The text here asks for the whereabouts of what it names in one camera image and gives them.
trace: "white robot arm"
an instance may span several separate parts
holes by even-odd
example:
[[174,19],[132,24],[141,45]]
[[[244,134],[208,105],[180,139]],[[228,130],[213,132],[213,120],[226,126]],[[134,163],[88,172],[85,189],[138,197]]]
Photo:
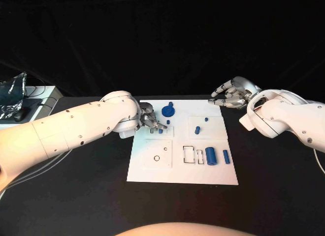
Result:
[[88,144],[111,131],[121,138],[141,126],[166,129],[156,121],[153,107],[137,103],[130,93],[108,93],[41,119],[0,130],[0,192],[18,174],[57,154]]
[[290,131],[301,144],[325,152],[325,104],[306,101],[286,90],[261,90],[245,78],[235,77],[212,93],[225,92],[226,99],[209,99],[209,104],[247,108],[239,122],[268,138]]

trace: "robotic hand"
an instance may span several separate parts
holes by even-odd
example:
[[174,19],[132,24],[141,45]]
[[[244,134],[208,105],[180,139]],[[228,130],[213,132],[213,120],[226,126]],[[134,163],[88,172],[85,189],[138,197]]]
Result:
[[290,131],[301,144],[325,152],[325,104],[304,100],[286,90],[261,90],[251,81],[235,77],[210,94],[225,91],[226,99],[209,99],[208,103],[242,109],[239,123],[249,131],[254,128],[268,138]]
[[121,138],[141,126],[167,129],[157,123],[153,107],[137,103],[130,93],[108,93],[86,103],[25,124],[0,130],[0,192],[18,174],[57,154],[88,144],[111,131]]

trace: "aluminum foil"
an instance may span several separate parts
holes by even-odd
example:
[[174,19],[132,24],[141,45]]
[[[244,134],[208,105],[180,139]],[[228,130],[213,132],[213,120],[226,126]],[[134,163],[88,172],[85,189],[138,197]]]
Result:
[[0,119],[10,118],[21,108],[25,92],[25,72],[0,82]]

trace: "blue shape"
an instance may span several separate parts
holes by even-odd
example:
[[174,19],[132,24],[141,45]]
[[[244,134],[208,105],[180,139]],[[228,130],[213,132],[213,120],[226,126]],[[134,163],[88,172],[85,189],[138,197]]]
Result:
[[173,103],[169,102],[167,106],[161,108],[161,115],[164,117],[171,117],[174,115],[174,108],[173,108]]
[[209,166],[216,165],[216,159],[215,159],[213,148],[212,148],[212,147],[206,147],[206,148],[205,148],[205,153],[206,153],[206,164],[208,164]]
[[222,150],[225,164],[229,164],[228,151]]
[[200,131],[200,127],[196,126],[195,134],[199,134],[199,131]]

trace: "black table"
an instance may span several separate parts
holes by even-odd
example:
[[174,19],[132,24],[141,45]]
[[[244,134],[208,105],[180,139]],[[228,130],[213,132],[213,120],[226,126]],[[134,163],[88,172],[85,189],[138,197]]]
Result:
[[[208,99],[154,96],[137,99]],[[63,97],[53,113],[98,97]],[[114,235],[160,222],[196,222],[257,235],[325,235],[325,176],[313,151],[284,132],[247,132],[222,109],[238,186],[125,182],[132,137],[79,147],[0,202],[0,235]],[[325,167],[325,154],[317,152]]]

